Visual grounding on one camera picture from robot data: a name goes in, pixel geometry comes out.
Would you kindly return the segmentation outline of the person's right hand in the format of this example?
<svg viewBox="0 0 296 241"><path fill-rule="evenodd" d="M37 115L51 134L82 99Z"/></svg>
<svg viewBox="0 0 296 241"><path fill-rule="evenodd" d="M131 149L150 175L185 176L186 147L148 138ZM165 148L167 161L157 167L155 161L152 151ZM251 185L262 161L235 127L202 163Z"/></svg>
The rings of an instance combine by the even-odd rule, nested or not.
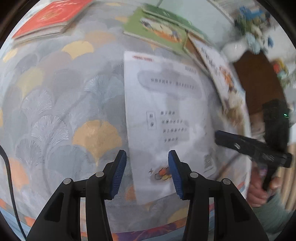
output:
<svg viewBox="0 0 296 241"><path fill-rule="evenodd" d="M262 188L262 176L260 169L256 164L252 165L250 184L247 191L247 202L252 208L260 207L268 202L281 187L281 180L279 177L273 177L268 190L264 191Z"/></svg>

